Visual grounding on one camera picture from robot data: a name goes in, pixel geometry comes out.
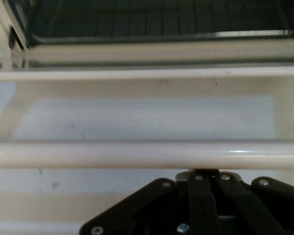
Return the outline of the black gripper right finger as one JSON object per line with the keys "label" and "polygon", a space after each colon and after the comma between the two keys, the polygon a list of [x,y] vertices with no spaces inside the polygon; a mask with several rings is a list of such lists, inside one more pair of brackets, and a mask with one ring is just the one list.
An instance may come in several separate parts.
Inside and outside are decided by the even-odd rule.
{"label": "black gripper right finger", "polygon": [[294,186],[271,177],[247,184],[232,173],[219,174],[214,183],[243,234],[294,235]]}

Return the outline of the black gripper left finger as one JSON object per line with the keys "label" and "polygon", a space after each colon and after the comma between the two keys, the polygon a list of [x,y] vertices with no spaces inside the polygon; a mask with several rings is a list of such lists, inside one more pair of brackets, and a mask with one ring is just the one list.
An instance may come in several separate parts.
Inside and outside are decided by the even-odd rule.
{"label": "black gripper left finger", "polygon": [[159,178],[86,222],[81,235],[218,235],[216,169]]}

